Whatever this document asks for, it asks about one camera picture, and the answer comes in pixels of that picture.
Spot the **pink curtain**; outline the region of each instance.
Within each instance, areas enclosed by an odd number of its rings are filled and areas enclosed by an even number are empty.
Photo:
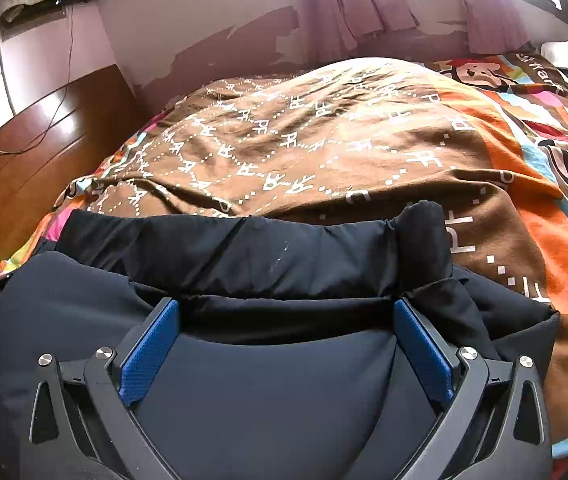
[[[468,46],[474,54],[517,50],[528,36],[512,0],[464,0]]]
[[[312,64],[345,59],[368,38],[417,26],[406,0],[297,0],[296,6]]]

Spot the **peeling paint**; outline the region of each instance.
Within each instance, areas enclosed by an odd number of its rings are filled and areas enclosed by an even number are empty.
[[[444,25],[467,25],[466,20],[450,20],[448,22],[445,20],[438,20],[437,23],[443,23]]]
[[[241,27],[224,28],[177,53],[166,77],[136,85],[135,93],[152,113],[171,97],[189,94],[212,80],[299,70],[299,55],[282,41],[297,27],[297,13],[288,6]]]

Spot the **wall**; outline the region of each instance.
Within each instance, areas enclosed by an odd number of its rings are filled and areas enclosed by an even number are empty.
[[[361,56],[467,56],[461,0],[408,0],[419,29],[366,45]],[[568,40],[568,25],[515,0],[535,43]],[[213,79],[286,72],[303,63],[295,0],[100,0],[115,57],[150,114]]]
[[[115,63],[97,4],[75,5],[73,13],[71,80]],[[69,16],[2,43],[4,71],[16,113],[66,83],[69,46]],[[0,71],[0,126],[11,118]]]

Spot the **bed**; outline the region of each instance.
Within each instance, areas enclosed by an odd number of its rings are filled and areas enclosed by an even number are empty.
[[[568,456],[568,79],[536,55],[212,82],[72,181],[0,275],[77,208],[338,224],[421,199],[447,212],[455,263],[562,314],[545,397]]]

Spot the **orange stripe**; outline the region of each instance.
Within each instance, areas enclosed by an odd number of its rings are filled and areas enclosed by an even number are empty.
[[[563,107],[563,106],[562,106],[562,108],[560,108],[559,106],[555,106],[555,107],[553,107],[553,110],[557,111],[558,115],[562,118],[562,122],[564,123],[564,127],[566,127],[566,129],[568,130],[568,112],[566,111],[566,108]]]
[[[24,254],[24,257],[21,260],[22,265],[25,264],[28,261],[31,254],[35,250],[35,247],[37,247],[37,243],[39,241],[39,238],[41,238],[42,234],[44,234],[44,231],[48,227],[48,224],[50,223],[51,219],[52,219],[52,213],[48,213],[46,216],[44,216],[41,219],[41,222],[39,222],[37,229],[35,229],[35,232],[30,237],[30,239],[33,240],[33,241],[30,244],[30,247],[28,248],[28,250],[26,251],[26,254]]]
[[[568,314],[568,218],[556,202],[563,197],[561,190],[526,164],[522,146],[490,103],[446,83],[437,81],[440,89],[448,87],[439,90],[440,96],[477,128],[493,168],[518,174],[509,186],[510,199],[544,258],[547,296],[557,310]]]
[[[0,276],[3,274],[3,270],[6,268],[7,261],[1,260],[0,261]]]

